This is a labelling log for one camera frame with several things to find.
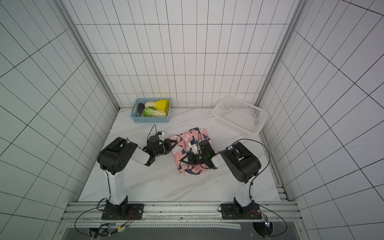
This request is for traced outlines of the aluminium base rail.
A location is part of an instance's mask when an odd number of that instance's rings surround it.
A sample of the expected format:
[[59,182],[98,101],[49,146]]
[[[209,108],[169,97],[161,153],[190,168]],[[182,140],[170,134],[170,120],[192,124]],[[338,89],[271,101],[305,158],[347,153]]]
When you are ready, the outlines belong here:
[[90,229],[108,223],[117,228],[126,223],[133,227],[223,227],[238,229],[240,223],[269,221],[275,223],[302,222],[303,218],[295,202],[260,202],[261,220],[223,220],[218,212],[220,202],[133,202],[143,204],[140,220],[102,220],[103,205],[96,202],[69,203],[60,222],[63,228]]

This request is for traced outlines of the purple toy eggplant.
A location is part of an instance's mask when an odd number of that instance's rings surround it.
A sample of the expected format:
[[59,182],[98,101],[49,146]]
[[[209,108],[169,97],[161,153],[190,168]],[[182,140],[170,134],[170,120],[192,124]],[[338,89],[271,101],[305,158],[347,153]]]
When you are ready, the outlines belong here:
[[145,105],[142,103],[138,104],[138,117],[143,116],[143,111],[145,110]]

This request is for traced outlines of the light blue perforated basket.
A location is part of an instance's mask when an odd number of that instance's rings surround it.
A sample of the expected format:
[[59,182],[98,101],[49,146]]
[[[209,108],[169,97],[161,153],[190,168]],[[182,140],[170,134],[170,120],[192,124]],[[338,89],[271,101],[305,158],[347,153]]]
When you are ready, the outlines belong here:
[[131,118],[135,123],[168,123],[171,115],[170,98],[138,98]]

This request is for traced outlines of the pink shark print shorts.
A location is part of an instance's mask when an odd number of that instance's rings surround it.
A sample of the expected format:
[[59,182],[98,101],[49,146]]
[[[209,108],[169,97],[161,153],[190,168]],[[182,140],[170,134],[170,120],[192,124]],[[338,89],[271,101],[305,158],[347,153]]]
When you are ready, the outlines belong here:
[[171,135],[170,140],[177,140],[178,144],[172,149],[177,169],[182,175],[200,175],[208,170],[205,165],[187,165],[180,163],[181,159],[187,159],[187,154],[192,153],[188,146],[191,141],[210,140],[206,129],[193,128],[179,135]]

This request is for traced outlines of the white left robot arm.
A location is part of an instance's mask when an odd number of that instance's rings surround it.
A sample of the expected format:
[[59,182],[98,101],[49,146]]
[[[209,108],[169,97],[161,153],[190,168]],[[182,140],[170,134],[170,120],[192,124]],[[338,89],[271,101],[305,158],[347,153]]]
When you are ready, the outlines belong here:
[[147,139],[147,145],[140,148],[128,139],[117,137],[99,153],[97,162],[106,174],[110,193],[102,220],[128,221],[142,218],[144,205],[130,204],[128,201],[124,170],[130,160],[149,167],[157,156],[167,155],[176,144],[176,140],[161,140],[158,136],[151,136]]

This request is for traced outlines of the green toy lettuce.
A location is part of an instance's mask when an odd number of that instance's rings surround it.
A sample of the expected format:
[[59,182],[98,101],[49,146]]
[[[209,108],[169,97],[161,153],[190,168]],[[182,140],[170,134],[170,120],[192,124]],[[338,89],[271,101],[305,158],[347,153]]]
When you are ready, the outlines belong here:
[[167,113],[156,109],[155,107],[147,107],[143,111],[143,117],[167,117]]

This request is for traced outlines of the white perforated basket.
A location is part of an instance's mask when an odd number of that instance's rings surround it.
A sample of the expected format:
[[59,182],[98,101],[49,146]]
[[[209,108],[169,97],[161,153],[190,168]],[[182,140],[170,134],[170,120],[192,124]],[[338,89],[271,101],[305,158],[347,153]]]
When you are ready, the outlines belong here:
[[267,111],[232,96],[225,96],[213,109],[216,121],[245,137],[257,135],[264,127]]

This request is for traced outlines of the yellow toy cabbage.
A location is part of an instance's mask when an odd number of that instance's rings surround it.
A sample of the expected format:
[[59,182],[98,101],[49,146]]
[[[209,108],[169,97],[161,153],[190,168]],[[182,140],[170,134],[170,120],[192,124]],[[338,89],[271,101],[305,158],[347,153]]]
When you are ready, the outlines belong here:
[[170,109],[170,104],[171,104],[170,100],[159,100],[159,101],[156,101],[156,102],[146,102],[145,103],[145,108],[147,108],[147,107],[155,107],[158,110],[166,112],[167,115],[168,115],[169,114],[169,109]]

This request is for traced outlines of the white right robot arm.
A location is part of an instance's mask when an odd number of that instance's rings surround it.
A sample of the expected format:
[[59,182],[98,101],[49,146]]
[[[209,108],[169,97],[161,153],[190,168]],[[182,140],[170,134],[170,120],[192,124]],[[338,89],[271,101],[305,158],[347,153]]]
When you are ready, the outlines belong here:
[[181,158],[181,162],[192,166],[205,165],[207,169],[212,170],[227,166],[238,181],[234,202],[218,206],[222,219],[261,220],[264,214],[251,196],[251,186],[262,168],[260,160],[240,141],[217,154],[208,140],[203,140],[199,146],[201,150],[199,153],[189,152]]

